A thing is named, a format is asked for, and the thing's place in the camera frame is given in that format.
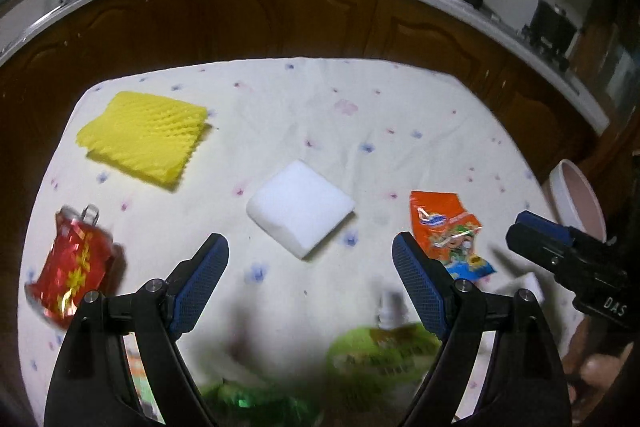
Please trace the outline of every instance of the orange snack bag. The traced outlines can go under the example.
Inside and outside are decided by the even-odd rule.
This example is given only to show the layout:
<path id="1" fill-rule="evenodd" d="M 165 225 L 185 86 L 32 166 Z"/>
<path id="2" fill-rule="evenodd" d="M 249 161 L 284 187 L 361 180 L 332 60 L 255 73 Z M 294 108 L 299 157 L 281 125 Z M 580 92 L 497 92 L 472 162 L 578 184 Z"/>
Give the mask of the orange snack bag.
<path id="1" fill-rule="evenodd" d="M 414 190 L 410 211 L 418 245 L 428 257 L 441 261 L 454 279 L 475 281 L 495 271 L 475 253 L 482 225 L 465 210 L 458 195 Z"/>

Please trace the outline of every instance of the blue textured pad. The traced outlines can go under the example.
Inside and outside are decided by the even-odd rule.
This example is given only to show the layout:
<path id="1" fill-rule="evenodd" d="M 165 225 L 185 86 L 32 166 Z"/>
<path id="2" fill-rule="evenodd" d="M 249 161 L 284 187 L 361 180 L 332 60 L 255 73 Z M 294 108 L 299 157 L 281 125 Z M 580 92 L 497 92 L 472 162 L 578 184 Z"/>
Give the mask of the blue textured pad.
<path id="1" fill-rule="evenodd" d="M 416 259 L 416 255 L 424 256 L 424 253 L 422 250 L 414 253 L 404 238 L 401 235 L 396 235 L 392 247 L 392 257 L 398 275 L 402 279 L 402 284 L 409 293 L 409 297 L 411 297 L 411 302 L 414 304 L 424 328 L 443 341 L 449 334 L 444 300 Z"/>
<path id="2" fill-rule="evenodd" d="M 193 330 L 204 306 L 209 301 L 213 288 L 218 284 L 228 260 L 229 245 L 226 239 L 220 235 L 191 278 L 175 297 L 174 320 L 169 325 L 169 330 L 175 338 Z"/>
<path id="3" fill-rule="evenodd" d="M 546 235 L 546 237 L 555 239 L 568 247 L 573 244 L 573 239 L 571 238 L 571 234 L 567 227 L 558 225 L 557 223 L 549 221 L 544 217 L 540 217 L 538 214 L 534 214 L 528 210 L 524 210 L 518 214 L 518 217 L 516 217 L 516 223 L 521 223 L 530 229 L 537 230 L 541 234 Z"/>

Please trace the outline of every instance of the white floral tablecloth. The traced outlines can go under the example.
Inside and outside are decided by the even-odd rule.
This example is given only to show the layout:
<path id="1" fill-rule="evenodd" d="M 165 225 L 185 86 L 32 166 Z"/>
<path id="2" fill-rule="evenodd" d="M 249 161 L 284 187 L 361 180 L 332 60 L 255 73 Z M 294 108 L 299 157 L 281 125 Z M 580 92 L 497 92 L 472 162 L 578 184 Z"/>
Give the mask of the white floral tablecloth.
<path id="1" fill-rule="evenodd" d="M 121 90 L 208 108 L 213 129 L 175 192 L 93 162 L 75 144 L 78 130 Z M 304 261 L 245 213 L 254 191 L 297 158 L 356 201 L 355 215 Z M 521 210 L 550 216 L 540 186 L 500 123 L 452 76 L 382 61 L 293 58 L 189 66 L 93 87 L 51 159 L 24 246 L 20 363 L 37 420 L 64 333 L 36 315 L 22 285 L 42 269 L 63 204 L 100 209 L 99 224 L 124 247 L 120 293 L 168 275 L 209 233 L 225 235 L 228 267 L 196 328 L 178 341 L 196 383 L 215 373 L 216 352 L 224 351 L 285 389 L 321 393 L 324 354 L 335 337 L 376 324 L 382 289 L 404 292 L 391 241 L 410 230 L 411 190 L 456 192 L 482 222 L 478 253 L 497 271 L 484 290 L 536 272 L 565 351 L 580 319 L 573 295 L 504 240 Z M 417 320 L 408 296 L 406 303 Z M 460 415 L 473 410 L 488 355 L 483 344 Z"/>

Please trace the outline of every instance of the blue gripper pad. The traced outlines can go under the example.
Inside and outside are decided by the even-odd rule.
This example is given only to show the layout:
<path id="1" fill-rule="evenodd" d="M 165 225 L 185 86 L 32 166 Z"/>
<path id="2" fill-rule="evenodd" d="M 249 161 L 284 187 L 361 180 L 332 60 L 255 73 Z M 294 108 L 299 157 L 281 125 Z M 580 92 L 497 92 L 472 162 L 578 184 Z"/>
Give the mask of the blue gripper pad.
<path id="1" fill-rule="evenodd" d="M 174 293 L 169 324 L 174 339 L 193 330 L 228 260 L 226 238 L 212 233 L 192 259 L 182 261 L 167 277 L 169 297 Z"/>
<path id="2" fill-rule="evenodd" d="M 540 217 L 538 214 L 524 210 L 516 217 L 516 223 L 526 225 L 530 229 L 536 230 L 546 237 L 555 239 L 563 245 L 570 247 L 573 243 L 569 229 L 553 221 L 549 221 L 544 217 Z"/>
<path id="3" fill-rule="evenodd" d="M 429 259 L 409 232 L 396 235 L 392 257 L 422 325 L 441 341 L 448 335 L 447 298 L 453 279 L 440 261 Z"/>

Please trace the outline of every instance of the black pot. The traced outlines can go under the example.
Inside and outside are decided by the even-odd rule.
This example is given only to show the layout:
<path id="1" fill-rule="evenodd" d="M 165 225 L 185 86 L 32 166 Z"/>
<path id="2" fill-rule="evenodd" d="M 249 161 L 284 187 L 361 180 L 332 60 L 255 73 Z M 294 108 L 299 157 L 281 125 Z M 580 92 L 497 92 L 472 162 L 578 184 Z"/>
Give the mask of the black pot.
<path id="1" fill-rule="evenodd" d="M 563 8 L 538 0 L 533 19 L 523 32 L 528 34 L 532 44 L 541 44 L 556 55 L 564 55 L 574 39 L 577 27 L 566 17 Z"/>

